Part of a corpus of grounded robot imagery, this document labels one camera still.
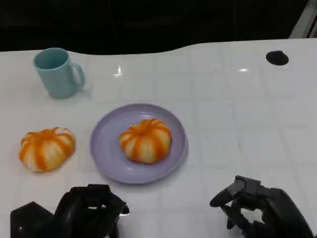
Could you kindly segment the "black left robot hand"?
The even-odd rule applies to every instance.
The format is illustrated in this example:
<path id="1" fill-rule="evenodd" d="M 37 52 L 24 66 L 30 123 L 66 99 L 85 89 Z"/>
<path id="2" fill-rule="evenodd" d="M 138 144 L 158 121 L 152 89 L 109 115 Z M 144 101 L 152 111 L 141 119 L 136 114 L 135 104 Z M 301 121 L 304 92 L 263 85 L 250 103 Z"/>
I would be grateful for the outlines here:
<path id="1" fill-rule="evenodd" d="M 73 187 L 53 215 L 56 238 L 117 238 L 120 215 L 130 210 L 106 184 Z"/>

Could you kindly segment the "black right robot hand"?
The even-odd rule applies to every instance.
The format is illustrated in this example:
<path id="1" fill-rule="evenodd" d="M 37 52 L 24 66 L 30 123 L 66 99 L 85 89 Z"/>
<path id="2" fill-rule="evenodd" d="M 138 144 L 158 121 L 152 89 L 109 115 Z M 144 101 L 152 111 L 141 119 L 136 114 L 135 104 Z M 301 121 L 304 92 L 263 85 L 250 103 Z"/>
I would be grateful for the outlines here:
<path id="1" fill-rule="evenodd" d="M 280 188 L 268 188 L 259 180 L 236 176 L 234 183 L 219 192 L 211 201 L 227 216 L 227 229 L 237 226 L 245 238 L 314 238 L 308 222 Z M 242 209 L 262 212 L 262 221 L 249 222 Z"/>

